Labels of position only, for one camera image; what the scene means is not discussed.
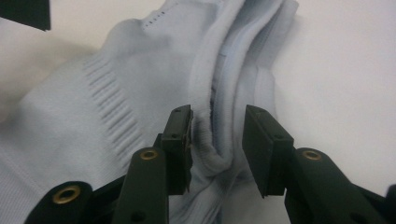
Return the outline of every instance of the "black object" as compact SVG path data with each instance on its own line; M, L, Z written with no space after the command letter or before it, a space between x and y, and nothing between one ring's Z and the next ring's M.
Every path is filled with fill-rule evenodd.
M189 105L172 111L153 147L138 150L126 176L92 191L67 182L35 207L25 224L168 223L168 195L191 181ZM243 149L262 197L283 195L292 224L396 223L396 185L384 198L355 186L324 153L295 149L293 138L265 110L248 105Z
M191 120L189 105L173 110L153 147L133 155L126 176L95 191L84 182L63 183L25 224L168 223L168 195L183 194L191 181Z
M50 30L50 0L0 0L0 17Z
M287 189L291 223L396 223L396 185L384 199L350 183L323 152L292 144L267 111L247 106L243 149L250 170L262 197Z

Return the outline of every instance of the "white fabric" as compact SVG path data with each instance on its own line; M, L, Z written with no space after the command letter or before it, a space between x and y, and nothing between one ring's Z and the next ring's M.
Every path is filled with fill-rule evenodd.
M2 221L22 222L47 190L65 181L96 189L124 174L132 154L163 131L170 111L191 104L191 192L171 198L170 218L220 222L222 201L245 168L241 115L254 104L256 76L271 76L261 70L270 69L266 58L279 48L279 41L266 40L277 26L288 30L296 6L170 0L142 21L118 24L98 53L64 65L1 125ZM266 48L270 55L262 53ZM274 111L273 88L258 91Z
M118 21L145 17L161 3L51 1L46 33L0 20L0 85L5 71L35 84L64 60L92 51L87 46L100 48ZM353 182L384 194L396 171L396 4L299 3L274 66L277 117L297 146L325 151ZM240 187L226 202L224 223L288 223L282 198L263 200L253 184Z

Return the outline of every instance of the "table surface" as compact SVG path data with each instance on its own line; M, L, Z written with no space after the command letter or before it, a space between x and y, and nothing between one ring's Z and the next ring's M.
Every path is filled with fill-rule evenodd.
M0 20L0 81L27 78L26 91L59 64L99 49L117 22L162 3L51 1L46 33ZM278 120L296 147L325 152L353 183L384 195L396 183L396 1L299 3L273 67ZM262 200L253 184L235 188L224 223L288 223L282 200Z

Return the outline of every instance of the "white sock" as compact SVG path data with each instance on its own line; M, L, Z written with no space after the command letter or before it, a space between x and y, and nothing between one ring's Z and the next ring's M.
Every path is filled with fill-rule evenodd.
M168 1L142 21L120 23L99 53L65 65L31 91L14 118L0 125L0 221L23 222L43 194L65 181L82 180L97 189L124 174L132 154L151 146L163 131L170 111L191 104L191 192L171 198L170 218L173 223L213 222L243 165L233 140L241 120L234 119L241 113L237 102L243 95L254 99L254 88L237 82L249 86L254 80L244 75L255 73L255 62L244 65L246 54L281 1L265 3L268 7L253 16L257 21L233 23L261 1L249 3L239 13L242 0ZM239 29L245 26L252 28L243 34ZM237 51L219 69L224 40ZM216 71L227 72L217 76ZM230 79L222 81L224 76Z

